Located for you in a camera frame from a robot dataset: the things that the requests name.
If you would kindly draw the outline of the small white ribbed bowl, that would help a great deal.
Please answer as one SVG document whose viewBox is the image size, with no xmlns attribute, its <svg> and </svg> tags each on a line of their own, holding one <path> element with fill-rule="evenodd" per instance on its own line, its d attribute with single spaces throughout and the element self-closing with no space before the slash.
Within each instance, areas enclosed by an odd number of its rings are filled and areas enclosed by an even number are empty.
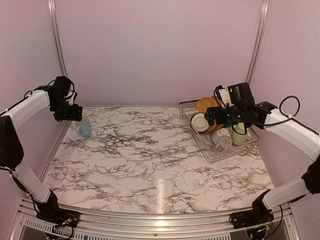
<svg viewBox="0 0 320 240">
<path fill-rule="evenodd" d="M 214 144 L 217 144 L 219 142 L 219 138 L 221 138 L 223 136 L 228 137 L 228 138 L 231 137 L 228 128 L 220 128 L 220 129 L 214 131 L 213 134 L 211 135 L 211 140 Z"/>
</svg>

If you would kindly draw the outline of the light blue mug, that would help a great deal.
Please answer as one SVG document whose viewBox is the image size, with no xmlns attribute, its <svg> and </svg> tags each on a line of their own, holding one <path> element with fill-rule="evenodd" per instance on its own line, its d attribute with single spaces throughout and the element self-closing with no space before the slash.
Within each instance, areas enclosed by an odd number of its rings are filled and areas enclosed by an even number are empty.
<svg viewBox="0 0 320 240">
<path fill-rule="evenodd" d="M 88 115 L 83 115 L 81 121 L 75 121 L 75 131 L 78 136 L 89 138 L 92 135 L 92 127 Z"/>
</svg>

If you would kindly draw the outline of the clear glass cup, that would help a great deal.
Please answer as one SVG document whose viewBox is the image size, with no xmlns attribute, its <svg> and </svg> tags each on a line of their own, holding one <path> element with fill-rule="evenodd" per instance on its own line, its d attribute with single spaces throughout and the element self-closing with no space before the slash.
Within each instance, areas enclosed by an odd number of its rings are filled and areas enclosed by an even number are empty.
<svg viewBox="0 0 320 240">
<path fill-rule="evenodd" d="M 225 152 L 232 145 L 232 139 L 227 136 L 222 136 L 219 138 L 218 143 L 215 145 L 216 152 Z"/>
</svg>

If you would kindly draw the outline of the light green mug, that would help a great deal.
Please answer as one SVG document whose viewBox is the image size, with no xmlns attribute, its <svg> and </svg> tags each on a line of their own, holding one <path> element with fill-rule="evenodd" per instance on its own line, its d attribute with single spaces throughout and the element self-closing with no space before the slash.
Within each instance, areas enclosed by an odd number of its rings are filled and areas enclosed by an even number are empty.
<svg viewBox="0 0 320 240">
<path fill-rule="evenodd" d="M 232 143 L 234 145 L 242 146 L 245 144 L 248 136 L 248 131 L 244 123 L 238 123 L 236 125 L 232 125 L 229 128 L 229 132 L 232 139 Z"/>
</svg>

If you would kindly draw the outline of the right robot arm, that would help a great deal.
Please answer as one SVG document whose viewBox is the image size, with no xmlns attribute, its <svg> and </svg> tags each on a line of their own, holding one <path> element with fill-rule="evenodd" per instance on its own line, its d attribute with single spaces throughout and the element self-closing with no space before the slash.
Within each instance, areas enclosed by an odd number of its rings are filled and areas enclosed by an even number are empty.
<svg viewBox="0 0 320 240">
<path fill-rule="evenodd" d="M 300 179 L 293 180 L 261 194 L 253 203 L 247 219 L 258 224 L 267 211 L 282 204 L 297 201 L 308 194 L 320 192 L 320 134 L 285 114 L 280 107 L 267 101 L 256 103 L 247 82 L 221 85 L 213 91 L 217 106 L 209 107 L 204 117 L 212 125 L 243 123 L 245 128 L 256 126 L 273 133 L 297 147 L 312 161 Z"/>
</svg>

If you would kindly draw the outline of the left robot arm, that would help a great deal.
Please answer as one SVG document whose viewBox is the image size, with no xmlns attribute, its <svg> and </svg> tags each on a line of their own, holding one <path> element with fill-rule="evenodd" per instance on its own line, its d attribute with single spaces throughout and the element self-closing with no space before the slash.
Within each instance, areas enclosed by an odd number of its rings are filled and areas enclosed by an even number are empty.
<svg viewBox="0 0 320 240">
<path fill-rule="evenodd" d="M 63 211 L 57 196 L 23 161 L 24 150 L 18 130 L 45 108 L 49 108 L 57 122 L 81 121 L 83 108 L 75 103 L 77 95 L 74 83 L 65 76 L 58 76 L 49 84 L 29 91 L 0 114 L 0 168 L 8 171 L 19 188 L 30 195 L 37 213 L 53 223 L 63 219 Z"/>
</svg>

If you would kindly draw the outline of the yellow dotted plate front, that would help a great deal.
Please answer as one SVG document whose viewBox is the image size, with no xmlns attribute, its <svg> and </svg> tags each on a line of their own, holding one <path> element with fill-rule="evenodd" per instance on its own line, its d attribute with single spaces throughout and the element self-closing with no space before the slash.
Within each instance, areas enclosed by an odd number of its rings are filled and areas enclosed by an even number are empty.
<svg viewBox="0 0 320 240">
<path fill-rule="evenodd" d="M 202 97 L 196 104 L 194 113 L 206 113 L 207 108 L 211 108 L 211 107 L 218 107 L 218 103 L 216 102 L 216 100 L 214 99 L 213 96 L 209 96 L 209 97 Z"/>
</svg>

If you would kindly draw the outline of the white saucer dark rim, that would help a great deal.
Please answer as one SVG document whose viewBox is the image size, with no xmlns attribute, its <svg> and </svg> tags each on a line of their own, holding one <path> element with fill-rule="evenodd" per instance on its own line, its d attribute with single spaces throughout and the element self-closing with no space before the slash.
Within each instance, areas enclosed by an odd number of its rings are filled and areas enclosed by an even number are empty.
<svg viewBox="0 0 320 240">
<path fill-rule="evenodd" d="M 202 112 L 195 113 L 190 118 L 190 126 L 200 134 L 206 133 L 210 129 L 210 125 Z"/>
</svg>

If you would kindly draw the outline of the right aluminium frame post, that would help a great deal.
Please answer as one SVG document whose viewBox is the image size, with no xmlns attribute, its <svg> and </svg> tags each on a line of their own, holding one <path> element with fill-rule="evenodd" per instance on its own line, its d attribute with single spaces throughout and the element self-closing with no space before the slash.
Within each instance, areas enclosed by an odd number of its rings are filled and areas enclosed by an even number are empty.
<svg viewBox="0 0 320 240">
<path fill-rule="evenodd" d="M 245 78 L 245 82 L 248 83 L 249 86 L 252 85 L 257 62 L 258 62 L 258 58 L 259 58 L 260 52 L 262 50 L 263 40 L 264 40 L 266 26 L 267 26 L 269 5 L 270 5 L 269 0 L 262 0 L 261 1 L 256 37 L 255 37 L 255 41 L 254 41 L 254 45 L 253 45 L 253 51 L 252 51 L 250 63 L 248 66 L 246 78 Z"/>
</svg>

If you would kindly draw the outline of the aluminium frame post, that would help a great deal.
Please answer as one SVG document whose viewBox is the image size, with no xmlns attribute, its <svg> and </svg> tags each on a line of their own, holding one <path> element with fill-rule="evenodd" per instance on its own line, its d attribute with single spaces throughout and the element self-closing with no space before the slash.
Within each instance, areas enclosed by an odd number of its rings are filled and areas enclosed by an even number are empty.
<svg viewBox="0 0 320 240">
<path fill-rule="evenodd" d="M 59 69 L 60 69 L 61 75 L 68 78 L 69 76 L 66 68 L 66 61 L 63 53 L 63 47 L 62 47 L 60 31 L 59 31 L 56 1 L 48 0 L 47 3 L 48 3 L 52 34 L 54 39 L 55 50 L 57 53 Z M 72 91 L 75 91 L 75 85 L 73 82 L 70 84 L 70 88 L 69 88 L 69 92 L 72 92 Z"/>
<path fill-rule="evenodd" d="M 267 26 L 269 5 L 270 5 L 269 0 L 262 0 L 261 1 L 256 37 L 255 37 L 255 41 L 254 41 L 254 45 L 253 45 L 253 51 L 252 51 L 250 63 L 248 66 L 246 78 L 245 78 L 245 82 L 248 83 L 249 86 L 252 85 L 257 62 L 258 62 L 258 58 L 259 58 L 260 52 L 262 50 L 263 40 L 264 40 L 266 26 Z"/>
</svg>

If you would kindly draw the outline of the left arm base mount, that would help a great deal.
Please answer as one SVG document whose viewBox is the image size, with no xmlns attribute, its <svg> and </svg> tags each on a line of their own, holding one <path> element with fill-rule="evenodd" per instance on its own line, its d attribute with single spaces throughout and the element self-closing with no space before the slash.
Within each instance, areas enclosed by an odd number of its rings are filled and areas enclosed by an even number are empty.
<svg viewBox="0 0 320 240">
<path fill-rule="evenodd" d="M 47 202 L 32 200 L 36 217 L 40 220 L 59 225 L 60 227 L 67 225 L 76 228 L 80 213 L 78 211 L 60 208 L 55 193 L 51 190 L 49 192 L 50 195 Z"/>
</svg>

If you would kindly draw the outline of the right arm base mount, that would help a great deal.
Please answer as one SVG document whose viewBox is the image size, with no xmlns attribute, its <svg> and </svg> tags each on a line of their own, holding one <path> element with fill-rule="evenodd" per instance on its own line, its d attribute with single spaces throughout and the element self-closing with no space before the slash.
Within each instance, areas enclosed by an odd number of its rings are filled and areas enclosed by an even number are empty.
<svg viewBox="0 0 320 240">
<path fill-rule="evenodd" d="M 252 202 L 252 209 L 234 212 L 229 215 L 229 222 L 233 225 L 234 229 L 252 227 L 259 224 L 264 224 L 267 222 L 272 222 L 275 218 L 271 209 L 263 203 L 263 197 L 270 191 L 267 190 L 259 195 Z"/>
</svg>

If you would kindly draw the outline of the left aluminium frame post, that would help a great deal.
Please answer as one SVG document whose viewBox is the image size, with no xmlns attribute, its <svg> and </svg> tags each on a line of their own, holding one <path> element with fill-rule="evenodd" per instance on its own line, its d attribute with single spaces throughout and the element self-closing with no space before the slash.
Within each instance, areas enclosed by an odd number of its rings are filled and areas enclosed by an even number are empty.
<svg viewBox="0 0 320 240">
<path fill-rule="evenodd" d="M 66 68 L 66 61 L 63 53 L 63 47 L 62 47 L 60 31 L 59 31 L 56 1 L 48 0 L 47 3 L 48 3 L 52 34 L 54 39 L 55 50 L 57 53 L 59 69 L 60 69 L 61 75 L 68 78 L 69 76 Z M 72 92 L 72 91 L 75 91 L 75 85 L 73 82 L 70 84 L 70 88 L 69 88 L 69 92 Z"/>
</svg>

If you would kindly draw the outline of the front aluminium frame rail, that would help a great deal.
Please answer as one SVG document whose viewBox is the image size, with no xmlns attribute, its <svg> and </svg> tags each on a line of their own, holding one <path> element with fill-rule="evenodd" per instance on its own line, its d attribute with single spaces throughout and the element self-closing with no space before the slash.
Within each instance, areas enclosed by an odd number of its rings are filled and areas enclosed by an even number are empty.
<svg viewBox="0 0 320 240">
<path fill-rule="evenodd" d="M 23 198 L 18 207 L 10 240 L 47 235 L 58 239 L 73 235 L 75 240 L 248 240 L 254 231 L 266 233 L 268 240 L 299 240 L 300 234 L 289 205 L 273 210 L 274 220 L 248 228 L 235 229 L 229 218 L 233 210 L 205 213 L 151 214 L 87 209 L 62 204 L 61 208 L 79 213 L 78 224 L 53 229 L 53 223 L 36 217 L 33 203 Z"/>
</svg>

